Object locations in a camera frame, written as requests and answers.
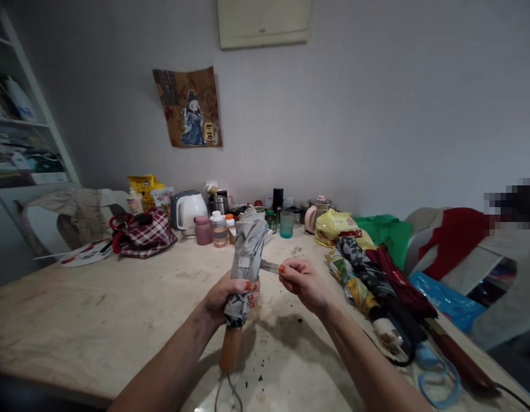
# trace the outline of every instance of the plastic bottle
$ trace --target plastic bottle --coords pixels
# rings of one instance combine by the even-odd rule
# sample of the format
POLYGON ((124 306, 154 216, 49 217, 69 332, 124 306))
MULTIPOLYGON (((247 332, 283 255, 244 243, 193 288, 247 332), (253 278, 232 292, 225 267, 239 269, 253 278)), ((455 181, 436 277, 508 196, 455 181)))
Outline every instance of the plastic bottle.
POLYGON ((131 213, 134 215, 139 215, 145 211, 143 196, 140 193, 137 193, 134 188, 129 188, 129 196, 127 197, 127 204, 131 213))
POLYGON ((269 229, 272 230, 273 233, 276 233, 276 215, 274 214, 274 211, 267 211, 265 220, 269 229))
POLYGON ((196 216, 194 218, 194 231, 196 232, 196 243, 205 246, 213 242, 212 227, 207 216, 196 216))
POLYGON ((220 211, 214 211, 210 218, 213 232, 213 244, 216 247, 226 246, 229 242, 229 231, 226 228, 225 216, 220 211))
POLYGON ((13 100, 13 103, 15 103, 15 106, 17 106, 17 109, 19 110, 21 119, 25 121, 38 121, 32 103, 23 89, 21 89, 21 86, 19 86, 19 84, 13 80, 11 76, 7 76, 3 82, 6 85, 7 92, 11 97, 11 100, 13 100))
POLYGON ((236 237, 236 225, 234 224, 234 215, 228 214, 225 215, 226 219, 226 228, 232 233, 234 237, 236 237))

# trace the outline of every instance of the air conditioner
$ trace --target air conditioner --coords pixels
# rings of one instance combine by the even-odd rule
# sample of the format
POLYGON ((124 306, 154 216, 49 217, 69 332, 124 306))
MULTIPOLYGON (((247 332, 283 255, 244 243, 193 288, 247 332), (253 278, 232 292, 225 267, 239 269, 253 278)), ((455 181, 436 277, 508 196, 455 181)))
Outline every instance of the air conditioner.
POLYGON ((310 0, 217 0, 221 49, 306 43, 310 0))

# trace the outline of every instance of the pink bottle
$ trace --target pink bottle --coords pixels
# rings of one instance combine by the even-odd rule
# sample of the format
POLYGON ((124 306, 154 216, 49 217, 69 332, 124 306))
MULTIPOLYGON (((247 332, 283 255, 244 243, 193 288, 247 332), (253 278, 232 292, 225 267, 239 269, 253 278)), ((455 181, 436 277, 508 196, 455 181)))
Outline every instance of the pink bottle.
POLYGON ((212 226, 209 224, 209 217, 207 216, 196 216, 194 218, 196 223, 196 243, 200 246, 205 246, 213 242, 212 226))

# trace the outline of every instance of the brown poster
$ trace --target brown poster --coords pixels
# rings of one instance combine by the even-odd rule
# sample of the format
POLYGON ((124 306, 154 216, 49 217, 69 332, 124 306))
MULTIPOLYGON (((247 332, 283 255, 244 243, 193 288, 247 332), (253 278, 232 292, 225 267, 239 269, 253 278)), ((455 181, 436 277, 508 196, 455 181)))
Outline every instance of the brown poster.
POLYGON ((174 147, 222 147, 213 66, 196 72, 152 70, 174 147))

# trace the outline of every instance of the green cloth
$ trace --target green cloth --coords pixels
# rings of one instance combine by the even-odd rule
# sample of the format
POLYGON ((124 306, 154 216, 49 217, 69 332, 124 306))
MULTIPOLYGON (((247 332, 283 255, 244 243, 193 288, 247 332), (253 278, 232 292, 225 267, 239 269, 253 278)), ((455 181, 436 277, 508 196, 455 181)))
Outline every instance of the green cloth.
POLYGON ((412 237, 412 224, 393 215, 352 218, 360 229, 369 234, 375 245, 385 244, 396 266, 403 270, 409 239, 412 237))

